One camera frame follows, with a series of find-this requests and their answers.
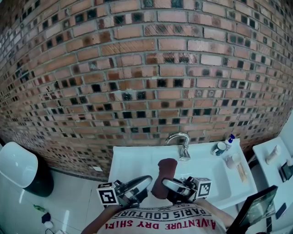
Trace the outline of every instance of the faucet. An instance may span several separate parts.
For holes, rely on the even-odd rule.
[[[181,151],[180,151],[180,158],[179,160],[187,161],[190,160],[190,155],[188,153],[188,145],[190,142],[190,137],[187,133],[174,133],[167,137],[166,143],[168,144],[170,140],[176,138],[176,137],[185,137],[184,144],[182,145]]]

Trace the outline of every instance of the brick wall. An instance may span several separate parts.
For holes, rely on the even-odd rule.
[[[292,109],[287,3],[6,0],[0,9],[0,136],[60,170],[106,179],[114,145],[164,145],[177,131],[192,144],[234,133],[247,151],[275,137]]]

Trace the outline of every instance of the toilet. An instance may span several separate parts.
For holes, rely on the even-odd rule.
[[[0,173],[20,188],[48,197],[54,181],[45,160],[15,142],[0,147]]]

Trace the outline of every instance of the toilet lid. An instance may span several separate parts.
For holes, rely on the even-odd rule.
[[[0,151],[0,173],[21,188],[28,187],[38,169],[36,155],[15,142],[7,143]]]

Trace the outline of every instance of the soap bottle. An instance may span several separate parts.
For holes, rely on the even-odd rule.
[[[270,164],[271,161],[272,161],[274,158],[278,157],[280,154],[281,154],[281,147],[277,144],[277,145],[274,147],[273,151],[270,153],[270,155],[267,156],[267,158],[266,158],[266,163],[267,163],[267,164]]]
[[[234,139],[235,139],[235,136],[233,134],[231,134],[229,139],[225,140],[225,144],[227,146],[226,151],[228,151],[231,148],[232,142],[233,142]]]

